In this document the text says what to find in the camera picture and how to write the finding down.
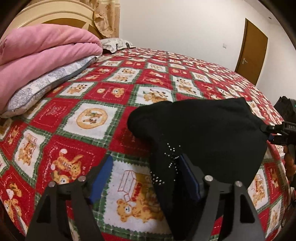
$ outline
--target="beige curtain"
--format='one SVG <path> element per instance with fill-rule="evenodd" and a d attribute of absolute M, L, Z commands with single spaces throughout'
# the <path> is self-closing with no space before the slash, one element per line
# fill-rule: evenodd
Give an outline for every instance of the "beige curtain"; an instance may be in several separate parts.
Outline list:
<path fill-rule="evenodd" d="M 43 0 L 32 0 L 28 5 Z M 94 24 L 106 38 L 119 36 L 120 4 L 119 0 L 76 0 L 94 9 Z"/>

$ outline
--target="hand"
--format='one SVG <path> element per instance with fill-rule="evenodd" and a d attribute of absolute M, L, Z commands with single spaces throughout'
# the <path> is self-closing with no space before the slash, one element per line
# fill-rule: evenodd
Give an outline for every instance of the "hand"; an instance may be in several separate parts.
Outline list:
<path fill-rule="evenodd" d="M 296 165 L 294 164 L 294 160 L 292 156 L 289 154 L 288 147 L 284 147 L 284 153 L 285 153 L 285 168 L 286 168 L 286 176 L 287 178 L 294 176 L 296 173 Z"/>

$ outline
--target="black cloth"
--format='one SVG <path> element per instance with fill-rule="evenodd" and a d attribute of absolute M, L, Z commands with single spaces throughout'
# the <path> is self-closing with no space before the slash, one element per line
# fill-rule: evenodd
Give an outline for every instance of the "black cloth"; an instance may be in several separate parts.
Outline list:
<path fill-rule="evenodd" d="M 248 187 L 267 149 L 262 124 L 244 98 L 163 101 L 130 114 L 129 130 L 152 143 L 149 163 L 152 178 L 158 178 L 155 192 L 176 240 L 186 239 L 204 203 L 190 198 L 171 157 L 186 153 L 205 175 L 225 183 L 239 180 Z M 220 203 L 218 216 L 223 200 Z"/>

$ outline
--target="pink blanket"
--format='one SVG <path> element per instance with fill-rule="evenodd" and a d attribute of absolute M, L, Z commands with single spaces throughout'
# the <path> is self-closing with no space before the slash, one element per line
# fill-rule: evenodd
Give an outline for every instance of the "pink blanket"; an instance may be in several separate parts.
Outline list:
<path fill-rule="evenodd" d="M 0 65 L 0 113 L 13 93 L 28 82 L 55 68 L 103 52 L 100 40 L 88 31 L 54 24 L 44 24 L 46 31 L 41 31 L 42 26 L 16 29 L 0 45 L 0 59 L 6 63 Z M 54 32 L 51 28 L 60 31 L 51 35 Z M 41 31 L 38 37 L 31 36 L 38 30 Z"/>

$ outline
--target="wall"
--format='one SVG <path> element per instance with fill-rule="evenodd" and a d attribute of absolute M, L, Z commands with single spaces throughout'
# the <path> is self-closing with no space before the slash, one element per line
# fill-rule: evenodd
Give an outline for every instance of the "wall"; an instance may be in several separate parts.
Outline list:
<path fill-rule="evenodd" d="M 270 24 L 243 0 L 123 0 L 120 5 L 120 37 L 231 70 L 241 50 L 245 18 L 269 37 Z"/>
<path fill-rule="evenodd" d="M 274 105 L 280 96 L 296 99 L 296 50 L 281 26 L 270 26 L 269 53 L 257 88 Z"/>

